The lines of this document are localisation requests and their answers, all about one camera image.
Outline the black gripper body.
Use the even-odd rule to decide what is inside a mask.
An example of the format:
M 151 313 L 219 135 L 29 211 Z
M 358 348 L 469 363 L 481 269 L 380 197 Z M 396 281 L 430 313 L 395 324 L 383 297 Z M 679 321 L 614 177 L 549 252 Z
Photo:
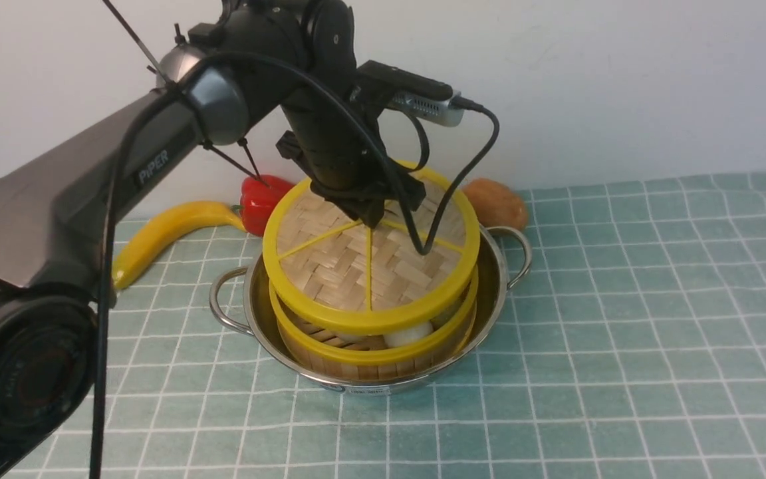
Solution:
M 280 106 L 291 130 L 277 148 L 311 179 L 314 193 L 350 219 L 374 227 L 386 202 L 415 212 L 426 189 L 410 168 L 387 154 L 379 116 L 350 100 L 359 66 L 328 65 L 310 72 L 281 68 L 286 89 Z

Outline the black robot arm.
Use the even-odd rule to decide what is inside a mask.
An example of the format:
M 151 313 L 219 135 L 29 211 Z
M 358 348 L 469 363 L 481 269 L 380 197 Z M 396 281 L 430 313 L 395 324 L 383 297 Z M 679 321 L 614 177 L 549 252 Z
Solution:
M 385 152 L 350 95 L 352 9 L 341 1 L 225 1 L 179 36 L 159 85 L 0 178 L 0 477 L 94 394 L 90 473 L 106 412 L 116 224 L 195 148 L 240 142 L 282 108 L 313 190 L 376 225 L 424 185 Z

